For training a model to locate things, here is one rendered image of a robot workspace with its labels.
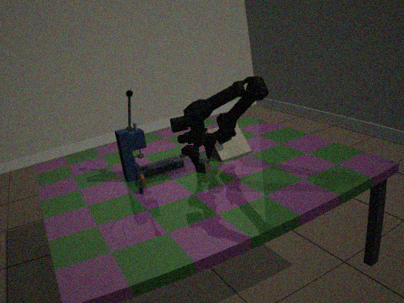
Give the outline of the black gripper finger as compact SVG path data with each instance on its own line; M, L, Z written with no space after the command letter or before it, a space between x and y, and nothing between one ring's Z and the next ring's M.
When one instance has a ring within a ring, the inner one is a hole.
M188 155L185 155L185 156L188 156ZM188 156L188 157L192 160L194 166L196 168L198 168L200 153L196 154L195 156Z
M204 144L206 155L207 155L208 159L210 159L210 156L212 154L212 151L213 151L215 143L216 143L216 141L215 142L213 141L212 143L205 143Z

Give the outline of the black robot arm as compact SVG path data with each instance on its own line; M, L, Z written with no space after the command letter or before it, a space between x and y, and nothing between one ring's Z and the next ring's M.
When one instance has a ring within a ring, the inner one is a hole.
M247 83L246 90L244 88L245 83ZM217 135L217 140L220 144L225 143L231 140L231 137L237 135L234 128L244 111L255 101L262 100L267 94L268 88L262 77L250 76L245 80L236 81L218 94L214 94L207 99L193 101L183 110L184 116L170 119L171 129L173 133L188 130L188 127L192 130L202 129L204 128L204 120L216 108L223 106L232 99L241 97L228 113L220 113L217 117L219 129L214 133Z

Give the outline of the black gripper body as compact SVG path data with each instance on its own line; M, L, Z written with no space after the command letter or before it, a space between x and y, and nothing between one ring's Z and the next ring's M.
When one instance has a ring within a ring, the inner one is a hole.
M186 145L181 149L182 155L195 156L199 153L199 147L205 143L212 143L217 141L217 135L215 133L205 133L207 128L198 130L190 129L189 134L192 136L191 143L194 145Z

